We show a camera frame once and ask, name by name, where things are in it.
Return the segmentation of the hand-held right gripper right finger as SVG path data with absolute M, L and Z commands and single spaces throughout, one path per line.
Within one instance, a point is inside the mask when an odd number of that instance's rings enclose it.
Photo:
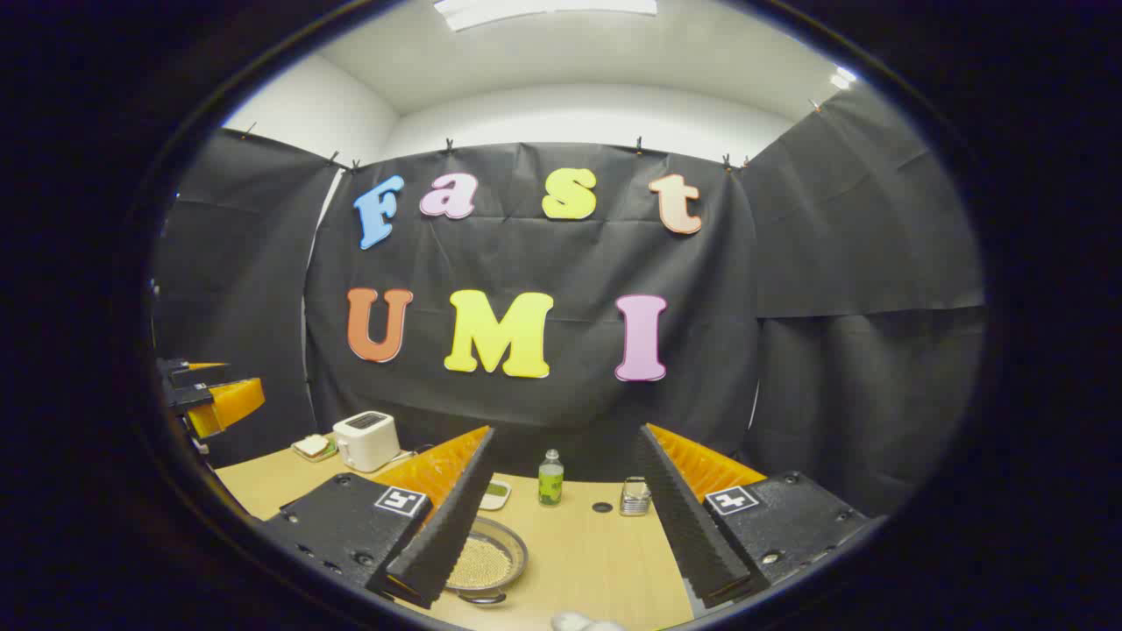
M 708 607 L 795 578 L 870 527 L 803 472 L 766 476 L 652 423 L 635 461 L 678 570 Z

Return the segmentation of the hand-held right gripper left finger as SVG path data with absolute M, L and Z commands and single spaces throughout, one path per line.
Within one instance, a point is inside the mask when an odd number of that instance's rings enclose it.
M 493 439 L 473 429 L 373 479 L 337 472 L 261 530 L 328 579 L 429 609 L 493 481 Z

